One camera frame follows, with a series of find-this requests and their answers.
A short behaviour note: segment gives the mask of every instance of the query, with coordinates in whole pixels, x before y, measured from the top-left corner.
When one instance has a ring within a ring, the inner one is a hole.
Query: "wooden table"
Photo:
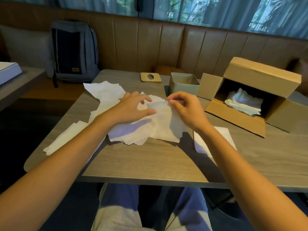
[[[44,69],[21,67],[22,73],[0,85],[0,111],[28,92],[39,80],[47,76]]]
[[[142,83],[140,74],[103,70],[94,82],[119,83],[127,92],[145,92],[165,98],[164,86],[169,76],[161,76],[161,83]],[[203,108],[209,100],[200,98]],[[99,101],[84,92],[49,135],[31,154],[24,165],[29,171],[47,158],[43,149],[73,122],[87,122],[90,111]],[[283,191],[308,192],[308,125],[301,125],[296,134],[288,134],[266,125],[263,139],[218,117],[206,113],[214,126],[229,129],[237,150],[261,174]],[[142,146],[127,146],[105,140],[94,154],[79,181],[195,186],[228,188],[213,159],[194,149],[192,131],[183,133],[180,143],[149,138]]]

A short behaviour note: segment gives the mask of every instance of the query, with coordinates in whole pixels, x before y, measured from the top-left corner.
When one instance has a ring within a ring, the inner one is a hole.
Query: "coaster with hole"
[[[140,73],[142,82],[161,82],[161,78],[158,73]]]

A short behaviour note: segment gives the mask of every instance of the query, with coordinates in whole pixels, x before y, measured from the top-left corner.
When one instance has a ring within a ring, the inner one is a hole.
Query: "gray backpack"
[[[51,26],[55,78],[90,83],[99,73],[96,34],[86,23],[54,21]]]

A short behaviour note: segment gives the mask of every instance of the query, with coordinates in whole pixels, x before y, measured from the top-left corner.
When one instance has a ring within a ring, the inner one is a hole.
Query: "open cardboard box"
[[[265,123],[287,132],[308,114],[308,98],[294,92],[301,75],[234,57],[223,77],[204,73],[197,96],[212,100],[206,112],[265,137]],[[245,90],[262,98],[261,115],[249,116],[227,106],[229,92]]]

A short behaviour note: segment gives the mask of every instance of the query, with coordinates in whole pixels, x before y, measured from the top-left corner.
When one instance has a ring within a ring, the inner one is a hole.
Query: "hand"
[[[206,125],[211,125],[204,113],[200,101],[195,95],[178,91],[167,97],[169,103],[177,110],[182,121],[191,129],[198,132]],[[185,105],[176,100],[185,101]]]
[[[127,92],[117,105],[105,113],[110,115],[114,124],[132,123],[143,117],[156,114],[156,109],[145,109],[141,111],[137,109],[139,103],[144,104],[144,100],[152,102],[152,99],[146,94],[140,95],[137,91],[132,94]]]

